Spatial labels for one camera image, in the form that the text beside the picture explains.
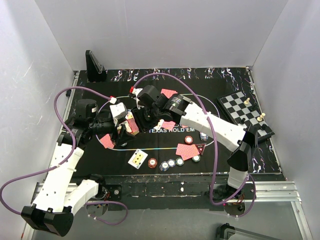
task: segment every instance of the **poker table mat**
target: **poker table mat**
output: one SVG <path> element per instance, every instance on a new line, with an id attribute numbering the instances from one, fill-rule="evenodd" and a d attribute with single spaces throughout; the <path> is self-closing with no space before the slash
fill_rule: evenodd
<path id="1" fill-rule="evenodd" d="M 240 69 L 242 69 L 241 74 L 245 75 L 246 71 L 243 71 L 244 68 Z M 108 75 L 109 78 L 112 77 L 112 72 L 110 73 L 110 71 L 108 71 Z M 77 85 L 90 88 L 106 96 L 117 97 L 126 105 L 128 109 L 131 109 L 135 106 L 135 101 L 128 97 L 129 90 L 135 84 L 135 81 L 109 80 L 106 82 L 88 82 L 86 77 L 86 72 L 81 71 Z M 217 97 L 235 92 L 237 89 L 235 89 L 234 84 L 230 84 L 230 82 L 223 77 L 199 77 L 199 79 L 187 78 L 182 80 L 200 97 L 207 111 L 210 111 L 214 115 L 219 115 L 219 117 L 223 120 L 227 120 L 224 112 L 218 108 L 216 99 Z M 142 81 L 138 85 L 138 88 L 143 88 L 146 85 L 153 85 L 159 89 L 159 91 L 161 91 L 161 89 L 175 90 L 179 94 L 186 94 L 186 97 L 197 103 L 194 96 L 190 95 L 188 90 L 183 85 L 173 79 L 169 79 L 168 77 L 150 77 L 147 80 Z M 248 86 L 243 88 L 244 92 L 250 90 L 251 89 Z M 77 107 L 77 101 L 81 98 L 96 100 L 100 108 L 106 103 L 105 99 L 98 97 L 93 93 L 83 90 L 76 90 L 71 104 L 70 115 L 73 114 Z M 106 104 L 104 108 L 108 109 L 109 103 Z M 182 128 L 178 124 L 175 125 L 172 131 L 164 130 L 162 128 L 159 132 L 156 130 L 150 130 L 146 133 L 139 133 L 136 136 L 136 139 L 128 142 L 126 146 L 117 146 L 114 149 L 105 148 L 99 142 L 97 137 L 94 137 L 85 148 L 84 154 L 79 160 L 76 167 L 76 172 L 73 174 L 73 176 L 83 177 L 88 174 L 99 174 L 102 176 L 123 176 L 212 173 L 215 150 L 213 140 L 210 137 L 206 142 L 207 146 L 199 162 L 195 163 L 191 159 L 188 159 L 184 161 L 183 166 L 176 165 L 175 167 L 170 167 L 166 172 L 160 171 L 160 163 L 179 157 L 176 155 L 175 148 L 178 144 L 185 143 L 184 140 L 186 136 L 191 136 L 193 138 L 193 144 L 204 143 L 200 140 L 199 132 L 197 130 L 190 127 Z M 259 146 L 259 148 L 262 150 L 262 152 L 259 150 L 256 151 L 255 157 L 253 158 L 253 164 L 250 164 L 249 171 L 254 173 L 279 173 L 280 170 L 273 151 L 267 151 L 270 146 L 272 147 L 271 143 L 263 142 L 260 145 L 261 146 Z M 129 159 L 135 153 L 136 149 L 140 149 L 148 154 L 146 160 L 139 169 L 136 169 L 128 164 Z M 230 154 L 231 152 L 227 150 L 226 147 L 218 143 L 217 171 L 219 173 L 223 174 L 229 172 L 230 167 L 227 164 L 227 159 L 229 158 Z M 155 168 L 148 167 L 148 160 L 150 158 L 155 158 L 157 160 L 157 166 Z"/>

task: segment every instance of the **red poker chip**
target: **red poker chip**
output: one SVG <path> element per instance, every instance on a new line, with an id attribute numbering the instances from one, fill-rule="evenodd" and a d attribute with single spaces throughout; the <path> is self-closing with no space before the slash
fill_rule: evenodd
<path id="1" fill-rule="evenodd" d="M 150 158 L 148 161 L 148 167 L 154 169 L 157 166 L 157 160 L 155 158 Z"/>
<path id="2" fill-rule="evenodd" d="M 194 141 L 194 139 L 192 138 L 192 136 L 186 136 L 186 137 L 184 138 L 184 142 L 185 142 L 186 144 L 192 144 L 193 141 Z"/>

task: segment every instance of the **blue poker chip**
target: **blue poker chip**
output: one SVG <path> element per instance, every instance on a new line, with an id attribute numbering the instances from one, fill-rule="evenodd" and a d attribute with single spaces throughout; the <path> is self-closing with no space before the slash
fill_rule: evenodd
<path id="1" fill-rule="evenodd" d="M 207 134 L 205 134 L 205 133 L 203 133 L 203 132 L 200 132 L 200 139 L 202 140 L 202 141 L 207 141 L 208 140 L 208 135 Z"/>
<path id="2" fill-rule="evenodd" d="M 166 161 L 163 161 L 160 166 L 159 166 L 160 170 L 162 172 L 165 172 L 169 169 L 169 164 Z"/>
<path id="3" fill-rule="evenodd" d="M 176 165 L 176 161 L 173 160 L 173 159 L 169 159 L 168 160 L 168 165 L 169 165 L 169 167 L 173 168 Z"/>

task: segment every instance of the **floor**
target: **floor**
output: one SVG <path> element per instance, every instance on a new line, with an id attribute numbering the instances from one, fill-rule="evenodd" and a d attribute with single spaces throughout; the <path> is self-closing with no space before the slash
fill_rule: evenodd
<path id="1" fill-rule="evenodd" d="M 103 219 L 119 221 L 124 211 L 111 211 Z M 231 226 L 282 240 L 301 240 L 290 202 L 257 202 L 250 214 L 228 218 L 207 209 L 130 210 L 117 226 L 105 225 L 88 217 L 82 208 L 75 216 L 65 240 L 214 240 L 218 226 Z M 59 240 L 60 237 L 35 231 L 32 240 Z"/>

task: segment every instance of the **white chess piece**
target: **white chess piece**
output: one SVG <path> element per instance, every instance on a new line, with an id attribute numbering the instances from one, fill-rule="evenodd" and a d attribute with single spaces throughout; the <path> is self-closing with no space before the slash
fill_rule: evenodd
<path id="1" fill-rule="evenodd" d="M 260 116 L 258 116 L 256 119 L 258 120 L 258 122 L 262 122 L 265 118 L 266 114 L 265 113 L 261 113 Z"/>
<path id="2" fill-rule="evenodd" d="M 245 105 L 248 105 L 248 104 L 250 103 L 249 101 L 250 101 L 250 97 L 248 97 L 248 98 L 244 101 L 244 104 L 245 104 Z"/>

